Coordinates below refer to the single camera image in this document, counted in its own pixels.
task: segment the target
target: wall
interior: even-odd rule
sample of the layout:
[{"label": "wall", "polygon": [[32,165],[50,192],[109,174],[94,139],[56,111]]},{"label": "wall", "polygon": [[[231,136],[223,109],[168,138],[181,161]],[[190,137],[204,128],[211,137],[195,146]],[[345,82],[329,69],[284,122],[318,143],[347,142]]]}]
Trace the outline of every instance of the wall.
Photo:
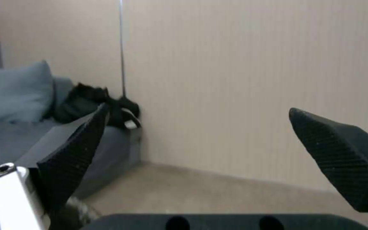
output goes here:
[{"label": "wall", "polygon": [[144,160],[332,189],[288,110],[368,131],[368,0],[126,0],[124,17]]},{"label": "wall", "polygon": [[114,0],[0,0],[4,67],[47,60],[53,74],[121,94]]}]

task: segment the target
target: beige carpet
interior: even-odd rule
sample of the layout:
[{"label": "beige carpet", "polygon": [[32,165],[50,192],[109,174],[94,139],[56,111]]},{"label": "beige carpet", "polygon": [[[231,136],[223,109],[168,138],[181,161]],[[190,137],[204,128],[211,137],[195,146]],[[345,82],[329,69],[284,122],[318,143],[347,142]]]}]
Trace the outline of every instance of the beige carpet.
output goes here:
[{"label": "beige carpet", "polygon": [[86,199],[112,213],[328,213],[368,226],[338,194],[142,164]]}]

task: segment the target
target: screw hole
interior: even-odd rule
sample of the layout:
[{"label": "screw hole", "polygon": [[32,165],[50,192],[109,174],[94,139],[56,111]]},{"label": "screw hole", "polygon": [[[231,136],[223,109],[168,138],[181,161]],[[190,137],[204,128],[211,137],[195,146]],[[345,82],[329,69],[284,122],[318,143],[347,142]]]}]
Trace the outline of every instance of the screw hole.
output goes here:
[{"label": "screw hole", "polygon": [[184,217],[171,217],[165,224],[165,230],[190,230],[190,223]]},{"label": "screw hole", "polygon": [[0,166],[0,173],[1,172],[5,172],[6,170],[9,169],[9,166],[8,165],[3,165],[3,166]]},{"label": "screw hole", "polygon": [[259,220],[260,230],[284,230],[283,224],[275,217],[265,216]]}]

